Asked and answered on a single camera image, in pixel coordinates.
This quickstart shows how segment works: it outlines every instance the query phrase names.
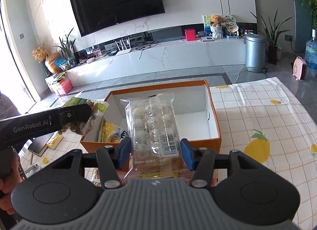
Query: barcode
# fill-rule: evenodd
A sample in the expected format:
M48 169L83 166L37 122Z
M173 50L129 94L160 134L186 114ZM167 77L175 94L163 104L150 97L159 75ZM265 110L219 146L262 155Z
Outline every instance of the barcode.
M161 134L160 143L163 157L178 155L173 134Z

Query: human hand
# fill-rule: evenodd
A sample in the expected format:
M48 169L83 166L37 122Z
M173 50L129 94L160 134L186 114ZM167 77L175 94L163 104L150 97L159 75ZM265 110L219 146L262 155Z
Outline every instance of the human hand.
M21 178L19 174L20 157L17 152L13 151L13 158L11 161L11 174L4 180L0 179L0 189L5 194L0 199L0 208L6 211L9 215L15 214L11 204L11 192L20 183Z

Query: silver trash can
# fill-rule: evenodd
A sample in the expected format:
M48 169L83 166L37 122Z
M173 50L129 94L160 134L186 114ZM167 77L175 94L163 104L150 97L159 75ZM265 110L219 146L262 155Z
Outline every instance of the silver trash can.
M260 34L247 34L245 68L254 73L261 73L265 65L266 37Z

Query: television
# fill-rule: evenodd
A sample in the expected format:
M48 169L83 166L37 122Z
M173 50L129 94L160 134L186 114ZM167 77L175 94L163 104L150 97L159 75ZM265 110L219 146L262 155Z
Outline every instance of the television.
M70 0L81 36L133 19L165 13L163 0Z

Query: black cable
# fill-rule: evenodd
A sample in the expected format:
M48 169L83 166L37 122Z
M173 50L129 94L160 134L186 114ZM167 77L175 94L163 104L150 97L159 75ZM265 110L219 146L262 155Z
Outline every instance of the black cable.
M292 50L294 51L293 45L292 45L292 41L293 41L293 39L291 40L291 48L292 48ZM303 52L305 51L305 49L306 49L306 48L304 48L304 50L303 50L302 52L296 52L296 51L294 51L294 52L295 52L296 54L303 53Z
M142 51L139 59L141 58L142 53L143 53L144 50L149 49L149 48L153 48L153 47L155 47L158 44L159 44L159 41L156 41L156 40L144 41L144 42L136 43L136 48L135 49Z

